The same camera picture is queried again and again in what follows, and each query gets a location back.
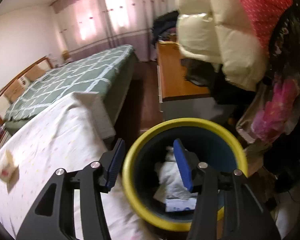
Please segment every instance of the green bedsheet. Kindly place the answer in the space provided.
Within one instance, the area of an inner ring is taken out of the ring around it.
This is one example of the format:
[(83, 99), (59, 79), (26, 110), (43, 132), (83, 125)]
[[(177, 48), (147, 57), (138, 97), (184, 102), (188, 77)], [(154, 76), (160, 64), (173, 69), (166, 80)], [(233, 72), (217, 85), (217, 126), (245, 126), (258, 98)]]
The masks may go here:
[(104, 98), (131, 54), (133, 47), (122, 45), (48, 71), (33, 82), (9, 107), (4, 119), (32, 119), (43, 109), (73, 91), (94, 91)]

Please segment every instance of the red blanket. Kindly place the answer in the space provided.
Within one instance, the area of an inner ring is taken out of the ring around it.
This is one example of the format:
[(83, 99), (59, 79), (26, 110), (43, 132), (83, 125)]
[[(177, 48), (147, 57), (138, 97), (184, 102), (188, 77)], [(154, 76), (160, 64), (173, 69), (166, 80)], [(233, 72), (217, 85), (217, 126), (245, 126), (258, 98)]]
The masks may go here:
[(280, 16), (292, 0), (240, 0), (263, 49), (268, 53), (269, 40)]

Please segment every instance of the bed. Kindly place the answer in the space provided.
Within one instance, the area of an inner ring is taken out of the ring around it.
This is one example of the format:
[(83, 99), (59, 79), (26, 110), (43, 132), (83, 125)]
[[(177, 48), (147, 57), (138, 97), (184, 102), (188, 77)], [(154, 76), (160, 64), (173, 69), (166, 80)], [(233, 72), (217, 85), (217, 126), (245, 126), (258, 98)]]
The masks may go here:
[[(15, 134), (29, 120), (63, 96), (73, 92), (97, 92), (114, 124), (121, 110), (137, 58), (131, 45), (107, 49), (87, 58), (52, 68), (47, 57), (18, 74), (0, 91), (0, 124)], [(32, 68), (46, 70), (33, 81), (14, 102), (6, 99), (5, 92), (14, 81), (24, 77)]]
[[(0, 150), (0, 160), (9, 150), (18, 166), (9, 183), (0, 180), (0, 229), (6, 232), (3, 239), (16, 238), (32, 203), (58, 168), (71, 172), (99, 160), (107, 151), (102, 137), (113, 132), (98, 93), (72, 92), (12, 136)], [(128, 204), (120, 176), (111, 192), (101, 198), (112, 240), (156, 239)], [(74, 192), (74, 229), (76, 238), (82, 239), (78, 190)]]

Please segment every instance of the yellow rim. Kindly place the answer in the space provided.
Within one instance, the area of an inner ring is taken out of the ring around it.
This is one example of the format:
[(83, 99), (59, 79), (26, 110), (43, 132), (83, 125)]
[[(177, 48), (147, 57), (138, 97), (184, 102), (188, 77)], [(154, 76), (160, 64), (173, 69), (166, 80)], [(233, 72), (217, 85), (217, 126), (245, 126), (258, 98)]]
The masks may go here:
[[(199, 118), (179, 118), (169, 120), (163, 123), (160, 123), (144, 134), (142, 134), (131, 146), (130, 150), (127, 153), (127, 156), (124, 160), (123, 169), (122, 169), (122, 182), (125, 194), (127, 196), (128, 201), (130, 202), (133, 209), (138, 213), (140, 217), (149, 222), (150, 224), (170, 231), (189, 231), (191, 223), (177, 223), (164, 220), (161, 217), (153, 214), (148, 208), (142, 204), (142, 202), (138, 199), (135, 188), (132, 185), (132, 167), (133, 163), (137, 157), (140, 149), (154, 136), (157, 134), (179, 126), (196, 126), (202, 127), (207, 130), (212, 131), (213, 133), (219, 135), (231, 148), (234, 153), (234, 157), (237, 162), (237, 167), (242, 170), (242, 172), (247, 176), (248, 175), (248, 164), (246, 157), (244, 155), (243, 149), (238, 142), (238, 140), (225, 128), (222, 126)], [(218, 211), (217, 219), (220, 220), (224, 216), (224, 208), (221, 208)]]

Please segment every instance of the white wall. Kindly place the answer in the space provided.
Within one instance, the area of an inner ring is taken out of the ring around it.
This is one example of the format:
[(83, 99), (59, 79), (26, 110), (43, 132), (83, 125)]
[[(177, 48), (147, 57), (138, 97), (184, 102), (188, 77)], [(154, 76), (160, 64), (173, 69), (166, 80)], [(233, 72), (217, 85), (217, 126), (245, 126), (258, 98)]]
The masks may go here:
[(51, 11), (51, 17), (52, 17), (52, 25), (53, 25), (55, 36), (57, 38), (58, 47), (59, 47), (60, 51), (67, 50), (66, 42), (60, 33), (60, 27), (59, 27), (59, 24), (57, 21), (57, 15), (55, 14), (52, 6), (50, 6), (50, 11)]
[(39, 5), (0, 16), (0, 89), (18, 73), (49, 53), (60, 60), (51, 8)]

